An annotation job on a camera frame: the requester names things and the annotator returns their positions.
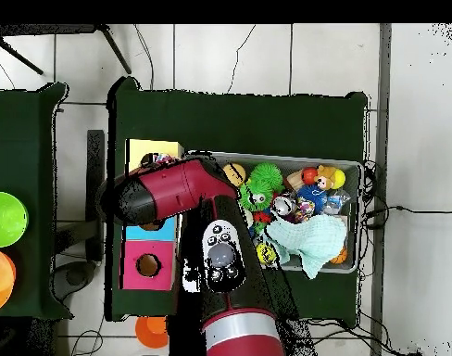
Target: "green bowl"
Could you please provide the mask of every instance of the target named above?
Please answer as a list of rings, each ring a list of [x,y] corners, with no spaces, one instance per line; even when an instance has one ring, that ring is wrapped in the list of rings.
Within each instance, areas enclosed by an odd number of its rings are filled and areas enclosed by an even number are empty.
[[[14,196],[0,192],[0,247],[16,243],[27,229],[29,214]]]

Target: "gray plastic bin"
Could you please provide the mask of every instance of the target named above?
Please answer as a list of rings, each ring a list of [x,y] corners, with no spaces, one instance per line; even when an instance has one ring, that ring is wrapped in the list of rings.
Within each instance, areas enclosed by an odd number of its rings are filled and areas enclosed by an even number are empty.
[[[237,163],[245,168],[247,176],[260,162],[276,164],[283,176],[300,171],[305,167],[329,165],[339,168],[346,175],[343,189],[351,196],[351,200],[343,207],[341,215],[347,216],[347,251],[346,261],[339,264],[327,262],[320,270],[324,273],[351,273],[359,262],[359,243],[361,239],[361,212],[363,209],[362,194],[364,189],[364,169],[359,162],[337,161],[332,159],[305,159],[295,157],[262,156],[240,153],[212,153],[221,168],[227,163]],[[281,265],[287,271],[301,271],[302,264],[298,256],[293,255],[289,262]]]

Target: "shape sorter box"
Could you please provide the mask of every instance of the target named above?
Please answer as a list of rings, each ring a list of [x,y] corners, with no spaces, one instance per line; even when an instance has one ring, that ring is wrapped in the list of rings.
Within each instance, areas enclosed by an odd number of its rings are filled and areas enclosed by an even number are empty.
[[[177,142],[128,139],[126,144],[126,162],[129,172],[140,166],[142,158],[148,153],[168,154],[180,158],[183,148]],[[121,289],[138,289],[169,291],[173,286],[178,218],[168,218],[157,231],[146,231],[140,226],[125,228],[123,242],[123,261],[120,262],[119,287]],[[153,254],[160,262],[160,270],[153,277],[147,277],[137,270],[137,261],[144,254]]]

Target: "orange cup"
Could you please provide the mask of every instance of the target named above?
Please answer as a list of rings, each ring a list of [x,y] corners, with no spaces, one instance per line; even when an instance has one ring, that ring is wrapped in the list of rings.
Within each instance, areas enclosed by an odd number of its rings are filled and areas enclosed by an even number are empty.
[[[165,317],[139,317],[135,335],[148,348],[162,348],[169,343]]]
[[[12,285],[10,287],[0,291],[0,308],[2,306],[4,306],[6,304],[6,302],[8,301],[8,299],[10,298],[10,295],[12,294],[12,289],[14,288],[14,282],[15,282],[15,277],[16,277],[16,269],[15,269],[14,262],[12,262],[12,260],[6,254],[3,254],[2,252],[1,252],[1,254],[6,258],[6,260],[10,264],[10,267],[12,268],[14,281],[12,282]]]

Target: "dark green table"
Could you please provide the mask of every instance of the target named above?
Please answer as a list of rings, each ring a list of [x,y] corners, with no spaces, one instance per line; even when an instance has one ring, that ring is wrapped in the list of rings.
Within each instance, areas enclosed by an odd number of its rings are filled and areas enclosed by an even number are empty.
[[[52,121],[66,91],[64,83],[37,92],[0,91],[0,191],[19,198],[29,213],[23,237],[2,248],[17,279],[0,316],[70,317],[49,287],[55,243]]]
[[[185,150],[362,161],[366,102],[363,93],[325,97],[144,92],[134,78],[121,78],[108,96],[107,174],[123,173],[128,138],[177,141]],[[174,312],[172,292],[119,289],[120,227],[109,225],[107,235],[113,235],[114,242],[112,259],[107,258],[107,265],[112,263],[112,269],[107,268],[107,281],[112,282],[107,303],[112,300],[114,317]],[[300,317],[356,323],[357,272],[319,273],[314,280],[287,272],[286,278]]]

